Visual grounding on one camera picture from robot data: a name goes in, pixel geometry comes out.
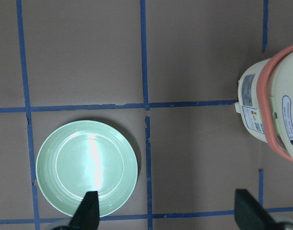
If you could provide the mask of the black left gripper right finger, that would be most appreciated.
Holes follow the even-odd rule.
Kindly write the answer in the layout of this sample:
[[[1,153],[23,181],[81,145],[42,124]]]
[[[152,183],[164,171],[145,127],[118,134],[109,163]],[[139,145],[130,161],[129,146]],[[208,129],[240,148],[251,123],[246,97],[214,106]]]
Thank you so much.
[[[235,190],[234,219],[240,230],[271,230],[277,224],[246,189]]]

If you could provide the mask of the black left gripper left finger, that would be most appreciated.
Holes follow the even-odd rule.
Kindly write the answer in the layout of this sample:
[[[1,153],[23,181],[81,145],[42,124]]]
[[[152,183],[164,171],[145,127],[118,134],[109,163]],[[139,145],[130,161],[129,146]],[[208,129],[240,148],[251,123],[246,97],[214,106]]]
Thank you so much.
[[[70,230],[97,230],[99,215],[98,192],[89,191],[85,194],[68,227]]]

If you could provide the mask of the green plate near left arm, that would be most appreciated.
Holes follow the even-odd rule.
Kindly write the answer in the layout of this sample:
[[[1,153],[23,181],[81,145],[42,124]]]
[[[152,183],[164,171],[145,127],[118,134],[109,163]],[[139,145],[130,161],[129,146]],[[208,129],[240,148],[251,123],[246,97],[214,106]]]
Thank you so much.
[[[98,193],[100,216],[112,214],[129,200],[138,178],[130,142],[115,128],[91,120],[53,131],[38,151],[35,170],[47,202],[68,216],[91,191]]]

